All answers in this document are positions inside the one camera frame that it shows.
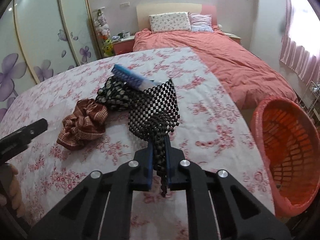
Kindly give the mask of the person left hand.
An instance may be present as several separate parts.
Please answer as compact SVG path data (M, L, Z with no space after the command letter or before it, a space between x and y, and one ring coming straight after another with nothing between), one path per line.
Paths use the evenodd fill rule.
M12 203L12 209L16 211L17 218L21 218L25 214L25 205L22 201L20 184L16 178L16 176L18 175L18 170L12 164L10 164L10 168L11 168L13 177L9 186L9 198Z

